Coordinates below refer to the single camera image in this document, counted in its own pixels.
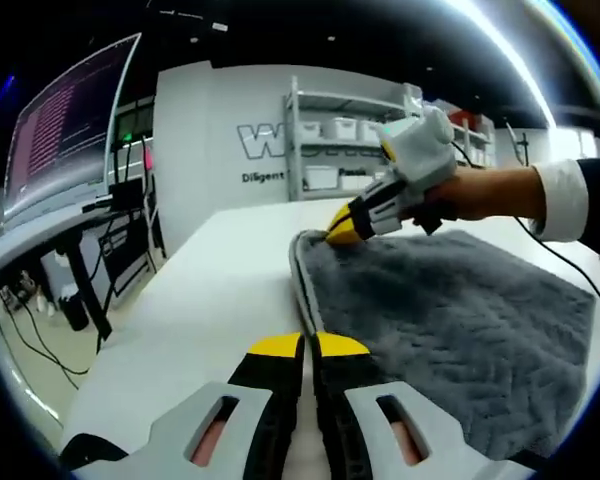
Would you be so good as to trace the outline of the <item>person's right hand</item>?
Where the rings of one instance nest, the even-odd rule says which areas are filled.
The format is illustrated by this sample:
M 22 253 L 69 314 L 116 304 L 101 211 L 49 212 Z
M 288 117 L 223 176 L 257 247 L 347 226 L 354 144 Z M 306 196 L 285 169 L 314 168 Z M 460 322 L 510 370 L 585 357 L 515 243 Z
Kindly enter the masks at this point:
M 494 170 L 458 168 L 455 175 L 425 194 L 446 220 L 477 221 L 508 214 L 508 175 Z

